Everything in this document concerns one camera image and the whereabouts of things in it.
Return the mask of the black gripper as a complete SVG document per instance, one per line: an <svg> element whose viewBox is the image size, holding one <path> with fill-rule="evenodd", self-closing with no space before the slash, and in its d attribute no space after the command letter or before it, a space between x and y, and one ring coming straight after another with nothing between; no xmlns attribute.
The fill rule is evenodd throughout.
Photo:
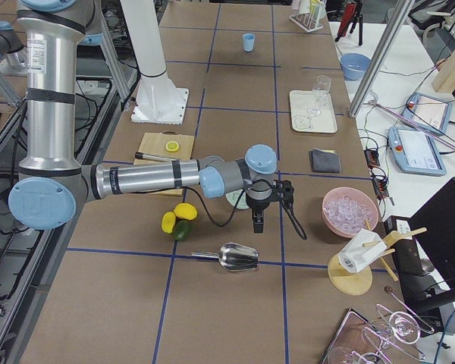
<svg viewBox="0 0 455 364"><path fill-rule="evenodd" d="M294 188L288 180L264 180L259 179L246 191L246 204L251 208L253 220L253 232L264 231L264 210L272 202L278 202L287 214L293 229L302 240L307 240L307 234L297 219L293 210Z"/></svg>

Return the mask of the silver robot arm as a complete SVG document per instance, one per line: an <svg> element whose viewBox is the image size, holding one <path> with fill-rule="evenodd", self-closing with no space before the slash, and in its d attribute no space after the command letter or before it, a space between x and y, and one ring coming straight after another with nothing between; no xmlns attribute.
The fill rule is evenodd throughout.
<svg viewBox="0 0 455 364"><path fill-rule="evenodd" d="M218 156L133 167L82 165L74 155L77 46L99 35L98 1L20 1L17 20L27 33L27 156L11 188L8 208L22 224L51 230L70 221L86 202L110 195L191 189L200 199L242 190L253 229L262 232L264 211L278 202L296 232L293 188L275 180L270 146L250 147L241 159Z"/></svg>
<svg viewBox="0 0 455 364"><path fill-rule="evenodd" d="M0 64L5 62L16 72L27 70L27 48L16 34L12 25L0 20Z"/></svg>

